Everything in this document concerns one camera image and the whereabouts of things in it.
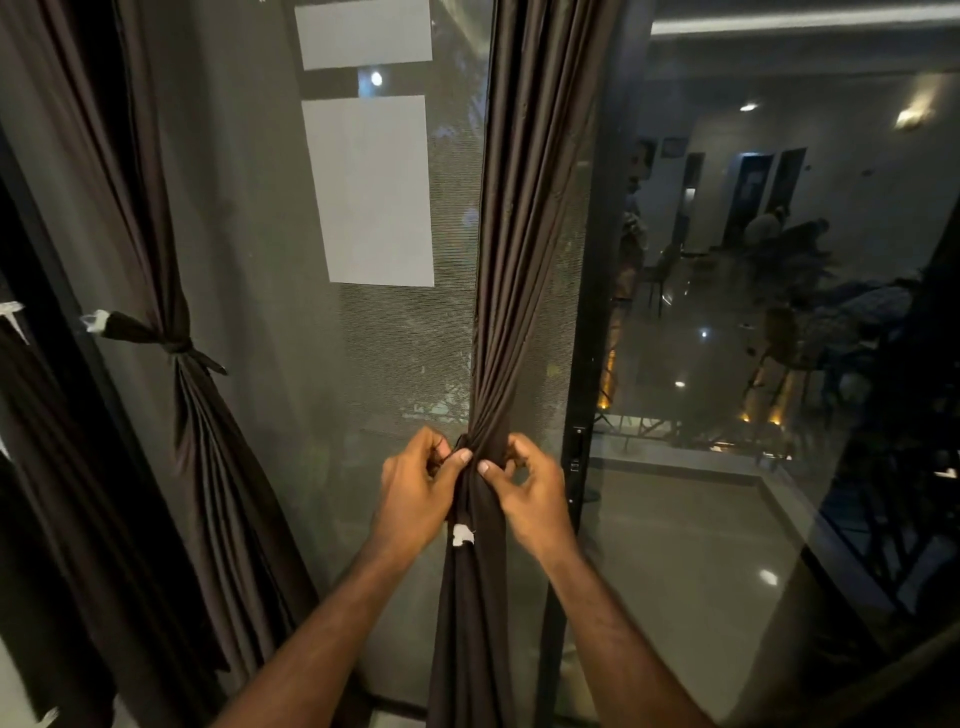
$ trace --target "black metal frame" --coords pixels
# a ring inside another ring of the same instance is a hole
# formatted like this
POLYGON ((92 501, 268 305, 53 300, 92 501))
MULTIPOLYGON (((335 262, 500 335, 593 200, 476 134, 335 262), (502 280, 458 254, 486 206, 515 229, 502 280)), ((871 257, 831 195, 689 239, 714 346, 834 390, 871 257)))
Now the black metal frame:
MULTIPOLYGON (((653 0, 624 0, 607 58, 605 78, 596 100, 596 143, 593 148, 587 244, 577 300, 573 361, 566 398, 561 465, 574 530, 580 528, 590 435, 612 313, 614 272, 623 195, 627 188, 630 149, 639 120, 639 82, 653 23, 653 0)), ((560 686, 566 615, 550 587, 540 628, 540 663, 534 728, 556 725, 554 710, 560 686)))

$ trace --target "left hand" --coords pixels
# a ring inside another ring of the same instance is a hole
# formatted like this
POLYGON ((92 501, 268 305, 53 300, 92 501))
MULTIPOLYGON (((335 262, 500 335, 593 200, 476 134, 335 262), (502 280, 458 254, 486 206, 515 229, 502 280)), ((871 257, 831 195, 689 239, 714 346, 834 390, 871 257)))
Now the left hand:
POLYGON ((417 558, 440 531, 457 475, 472 456, 466 448, 451 454, 442 434, 421 428, 403 452, 383 463, 372 542, 410 562, 417 558))

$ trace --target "chair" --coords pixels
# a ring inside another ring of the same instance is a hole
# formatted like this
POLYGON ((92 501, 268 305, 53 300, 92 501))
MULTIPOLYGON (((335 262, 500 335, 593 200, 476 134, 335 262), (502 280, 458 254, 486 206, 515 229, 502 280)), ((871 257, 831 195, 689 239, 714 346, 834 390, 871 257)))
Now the chair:
MULTIPOLYGON (((754 372, 747 381, 747 386, 743 390, 743 404, 746 405, 747 394, 756 387, 756 378, 763 368, 763 363, 769 358, 776 361, 783 367, 783 376, 777 383, 773 396, 770 398, 770 404, 767 412, 777 403, 777 398, 783 391, 787 378, 792 372, 804 372, 804 387, 800 395, 800 402, 806 402, 806 390, 810 384, 810 375, 818 371, 817 362, 806 361, 800 356, 800 326, 797 324, 797 317, 789 308, 772 307, 768 308, 763 321, 763 338, 766 339, 767 346, 763 355, 757 362, 754 372)), ((760 420, 766 421, 766 414, 760 420)))
POLYGON ((641 283, 650 284, 650 295, 647 297, 647 308, 653 305, 654 291, 659 288, 660 304, 657 307, 657 318, 663 315, 663 284, 670 278, 673 267, 680 260, 681 246, 670 243, 660 254, 660 260, 655 265, 641 268, 637 271, 636 284, 638 288, 641 283))

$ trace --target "door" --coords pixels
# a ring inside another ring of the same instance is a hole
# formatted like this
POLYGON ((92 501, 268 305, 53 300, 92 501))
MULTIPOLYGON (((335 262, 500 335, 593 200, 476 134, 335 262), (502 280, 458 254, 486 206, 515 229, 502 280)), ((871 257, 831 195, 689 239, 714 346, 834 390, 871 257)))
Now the door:
POLYGON ((680 189, 680 204, 677 205, 677 218, 670 238, 670 242, 681 250, 686 242, 686 235, 690 232, 690 219, 693 217, 693 207, 697 202, 697 185, 700 183, 700 173, 704 169, 705 156, 703 152, 693 152, 686 157, 684 181, 680 189))
POLYGON ((773 163, 773 155, 742 156, 740 172, 733 188, 730 215, 723 231, 723 247, 731 248, 740 244, 744 229, 760 210, 763 190, 773 163))
POLYGON ((806 147, 788 149, 780 155, 777 172, 774 174, 774 183, 770 187, 770 199, 767 200, 767 212, 773 212, 778 207, 789 211, 793 191, 804 169, 804 157, 806 157, 806 147))

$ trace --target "white sheet on glass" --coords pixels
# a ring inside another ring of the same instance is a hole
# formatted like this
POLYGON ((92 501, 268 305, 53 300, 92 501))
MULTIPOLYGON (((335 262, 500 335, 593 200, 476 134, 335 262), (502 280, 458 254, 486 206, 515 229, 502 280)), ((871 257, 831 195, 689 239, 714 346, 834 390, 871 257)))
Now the white sheet on glass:
POLYGON ((432 287, 423 97, 302 104, 330 280, 432 287))
POLYGON ((432 61, 428 0, 358 0, 295 8, 303 68, 432 61))

